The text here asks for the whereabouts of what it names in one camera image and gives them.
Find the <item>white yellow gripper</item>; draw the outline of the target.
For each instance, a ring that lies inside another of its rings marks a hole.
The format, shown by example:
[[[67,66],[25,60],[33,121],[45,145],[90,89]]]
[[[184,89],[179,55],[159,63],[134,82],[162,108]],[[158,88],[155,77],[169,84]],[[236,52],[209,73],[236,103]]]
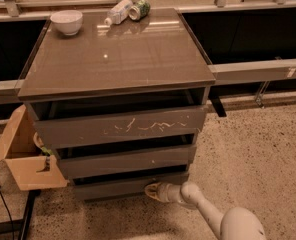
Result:
[[[180,203],[182,201],[180,189],[180,185],[156,182],[148,184],[144,188],[144,192],[148,197],[162,203]]]

